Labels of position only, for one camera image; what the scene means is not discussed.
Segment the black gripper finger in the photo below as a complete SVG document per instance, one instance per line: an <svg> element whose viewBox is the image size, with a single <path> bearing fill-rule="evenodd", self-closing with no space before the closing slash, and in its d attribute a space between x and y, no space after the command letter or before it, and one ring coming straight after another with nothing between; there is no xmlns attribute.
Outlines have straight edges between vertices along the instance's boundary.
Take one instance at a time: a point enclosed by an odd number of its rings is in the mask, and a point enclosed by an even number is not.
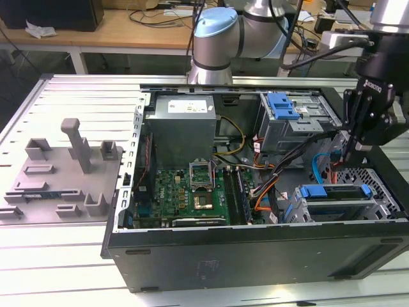
<svg viewBox="0 0 409 307"><path fill-rule="evenodd" d="M362 90L346 90L344 93L344 123L343 130L348 133L348 141L344 146L343 166L356 166L362 161L357 147L362 139Z"/></svg>
<svg viewBox="0 0 409 307"><path fill-rule="evenodd" d="M355 133L357 151L367 152L373 146L385 145L406 132L406 111L392 105L379 116L368 116Z"/></svg>

